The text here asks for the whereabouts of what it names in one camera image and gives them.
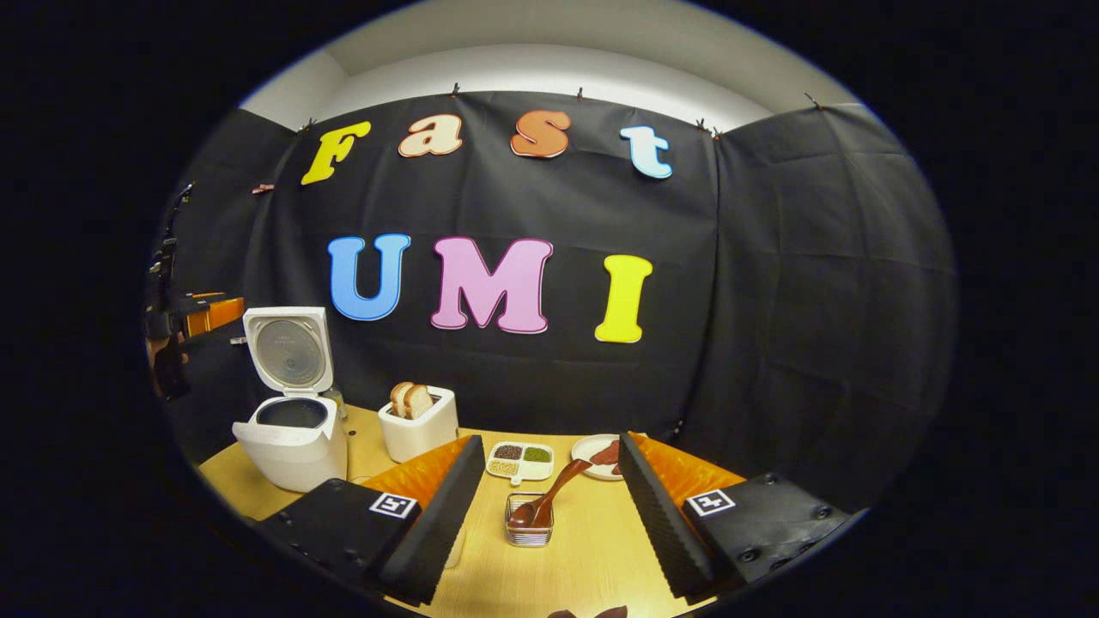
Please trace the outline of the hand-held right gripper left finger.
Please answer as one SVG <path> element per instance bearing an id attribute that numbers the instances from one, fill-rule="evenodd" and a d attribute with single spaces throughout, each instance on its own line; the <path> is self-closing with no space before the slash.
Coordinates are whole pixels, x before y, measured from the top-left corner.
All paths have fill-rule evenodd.
<path id="1" fill-rule="evenodd" d="M 482 438 L 455 439 L 365 485 L 322 482 L 258 532 L 349 588 L 431 603 L 482 466 Z"/>

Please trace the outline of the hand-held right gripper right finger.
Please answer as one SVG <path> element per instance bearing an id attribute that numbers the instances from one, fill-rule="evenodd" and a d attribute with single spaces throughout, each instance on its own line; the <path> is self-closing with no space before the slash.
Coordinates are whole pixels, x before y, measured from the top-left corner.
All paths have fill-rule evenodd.
<path id="1" fill-rule="evenodd" d="M 773 580 L 867 514 L 844 512 L 776 473 L 743 481 L 635 432 L 620 435 L 619 464 L 671 595 L 687 602 Z"/>

